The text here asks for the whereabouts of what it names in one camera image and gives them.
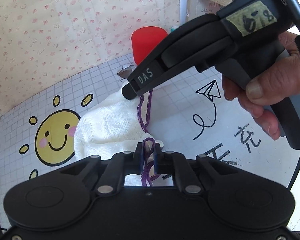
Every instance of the floral wallpaper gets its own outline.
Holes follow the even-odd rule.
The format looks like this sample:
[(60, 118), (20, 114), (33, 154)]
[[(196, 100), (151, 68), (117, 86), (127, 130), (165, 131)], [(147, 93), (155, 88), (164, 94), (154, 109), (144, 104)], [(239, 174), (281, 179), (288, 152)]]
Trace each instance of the floral wallpaper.
[(180, 0), (0, 0), (0, 113), (131, 53), (142, 26), (179, 24)]

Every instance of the pink cheek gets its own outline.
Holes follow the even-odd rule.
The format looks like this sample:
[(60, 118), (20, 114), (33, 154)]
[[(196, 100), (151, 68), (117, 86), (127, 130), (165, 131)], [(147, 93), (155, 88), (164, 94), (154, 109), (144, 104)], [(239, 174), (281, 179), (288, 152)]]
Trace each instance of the pink cheek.
[(42, 138), (39, 142), (40, 148), (45, 148), (48, 144), (48, 140), (46, 138)]
[(71, 137), (73, 137), (76, 128), (77, 128), (77, 126), (71, 126), (71, 127), (69, 128), (68, 135), (71, 136)]

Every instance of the smiling mouth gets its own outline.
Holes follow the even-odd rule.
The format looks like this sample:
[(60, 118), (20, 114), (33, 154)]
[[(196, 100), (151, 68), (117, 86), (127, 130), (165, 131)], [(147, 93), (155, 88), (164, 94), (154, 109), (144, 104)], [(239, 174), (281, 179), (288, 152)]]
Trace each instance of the smiling mouth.
[(60, 150), (62, 150), (63, 147), (66, 145), (66, 143), (67, 143), (67, 135), (65, 135), (65, 141), (64, 141), (63, 145), (62, 145), (60, 148), (54, 148), (54, 147), (51, 145), (51, 143), (48, 142), (50, 148), (51, 148), (52, 150), (54, 150), (54, 151), (60, 151)]

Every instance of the bolt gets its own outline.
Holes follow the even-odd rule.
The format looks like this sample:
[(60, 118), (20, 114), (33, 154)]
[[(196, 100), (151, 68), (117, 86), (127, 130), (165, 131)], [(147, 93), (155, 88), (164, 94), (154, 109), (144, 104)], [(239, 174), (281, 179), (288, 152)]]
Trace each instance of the bolt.
[(108, 186), (108, 185), (98, 187), (98, 192), (101, 194), (108, 194), (112, 191), (113, 191), (113, 187)]
[(22, 240), (22, 238), (21, 238), (21, 236), (15, 235), (15, 236), (11, 237), (11, 240)]
[(186, 186), (185, 190), (186, 190), (186, 192), (188, 192), (190, 194), (197, 194), (201, 191), (201, 188), (196, 185), (189, 185), (189, 186)]

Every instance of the yellow tape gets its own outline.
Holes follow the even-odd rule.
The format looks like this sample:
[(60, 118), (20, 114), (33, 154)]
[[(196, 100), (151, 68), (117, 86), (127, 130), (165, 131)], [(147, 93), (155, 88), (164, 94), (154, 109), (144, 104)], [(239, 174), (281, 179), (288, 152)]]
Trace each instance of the yellow tape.
[(277, 22), (277, 18), (261, 1), (248, 5), (229, 15), (226, 19), (236, 26), (242, 36), (247, 36)]

